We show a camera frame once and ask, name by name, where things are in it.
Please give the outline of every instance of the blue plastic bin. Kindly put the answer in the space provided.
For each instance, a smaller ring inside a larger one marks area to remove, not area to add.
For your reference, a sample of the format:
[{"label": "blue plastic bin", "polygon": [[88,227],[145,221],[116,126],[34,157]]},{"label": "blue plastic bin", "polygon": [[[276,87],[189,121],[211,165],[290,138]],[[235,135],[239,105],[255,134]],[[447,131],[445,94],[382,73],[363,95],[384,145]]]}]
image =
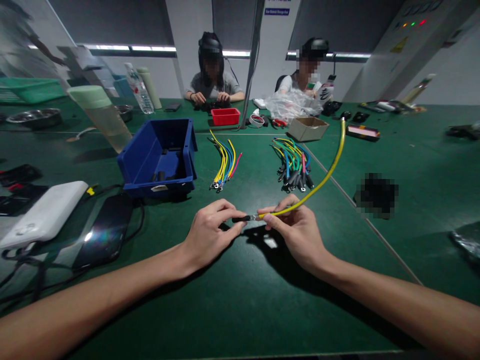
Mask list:
[{"label": "blue plastic bin", "polygon": [[[147,121],[117,157],[123,189],[133,198],[189,193],[197,178],[196,151],[191,118]],[[160,171],[165,181],[151,181]]]}]

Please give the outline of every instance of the white power bank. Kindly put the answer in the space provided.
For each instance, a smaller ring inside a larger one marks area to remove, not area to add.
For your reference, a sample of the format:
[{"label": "white power bank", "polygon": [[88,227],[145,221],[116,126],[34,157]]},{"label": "white power bank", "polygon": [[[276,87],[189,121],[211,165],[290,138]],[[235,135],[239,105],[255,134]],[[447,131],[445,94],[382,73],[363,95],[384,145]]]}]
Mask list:
[{"label": "white power bank", "polygon": [[0,249],[19,249],[53,239],[88,187],[84,181],[52,186],[0,240]]}]

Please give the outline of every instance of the plastic bag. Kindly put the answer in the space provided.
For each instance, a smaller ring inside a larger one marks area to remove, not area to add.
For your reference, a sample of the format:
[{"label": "plastic bag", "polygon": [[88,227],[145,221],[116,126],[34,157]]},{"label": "plastic bag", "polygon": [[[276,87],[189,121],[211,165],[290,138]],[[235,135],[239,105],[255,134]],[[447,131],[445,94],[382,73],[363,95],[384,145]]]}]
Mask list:
[{"label": "plastic bag", "polygon": [[265,99],[265,106],[274,119],[290,122],[295,118],[315,116],[322,112],[320,102],[298,89],[274,93]]}]

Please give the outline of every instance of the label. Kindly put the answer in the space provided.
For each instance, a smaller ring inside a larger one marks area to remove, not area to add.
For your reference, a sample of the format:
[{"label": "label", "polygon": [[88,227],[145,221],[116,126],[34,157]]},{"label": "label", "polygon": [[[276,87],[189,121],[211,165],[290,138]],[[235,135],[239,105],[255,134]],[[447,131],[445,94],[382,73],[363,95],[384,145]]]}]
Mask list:
[{"label": "label", "polygon": [[265,15],[288,16],[290,9],[287,7],[266,7]]},{"label": "label", "polygon": [[400,54],[404,49],[405,44],[407,43],[407,39],[408,39],[408,36],[404,37],[402,41],[400,41],[397,45],[391,48],[390,52]]}]

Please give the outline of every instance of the green plastic basket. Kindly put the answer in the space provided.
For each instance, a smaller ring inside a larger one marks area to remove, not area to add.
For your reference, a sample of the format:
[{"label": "green plastic basket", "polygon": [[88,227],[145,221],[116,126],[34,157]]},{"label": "green plastic basket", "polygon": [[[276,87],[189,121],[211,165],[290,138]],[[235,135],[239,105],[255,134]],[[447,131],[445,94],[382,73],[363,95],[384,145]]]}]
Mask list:
[{"label": "green plastic basket", "polygon": [[37,104],[67,96],[57,79],[0,78],[1,104]]}]

